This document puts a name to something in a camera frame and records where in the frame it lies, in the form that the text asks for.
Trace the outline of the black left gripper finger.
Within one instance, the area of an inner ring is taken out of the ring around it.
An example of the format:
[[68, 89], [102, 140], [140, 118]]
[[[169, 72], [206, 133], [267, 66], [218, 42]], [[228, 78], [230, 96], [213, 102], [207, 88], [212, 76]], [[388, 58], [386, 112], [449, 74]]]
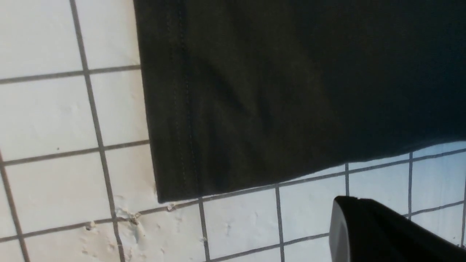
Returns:
[[333, 200], [328, 245], [333, 262], [464, 262], [463, 248], [372, 199]]

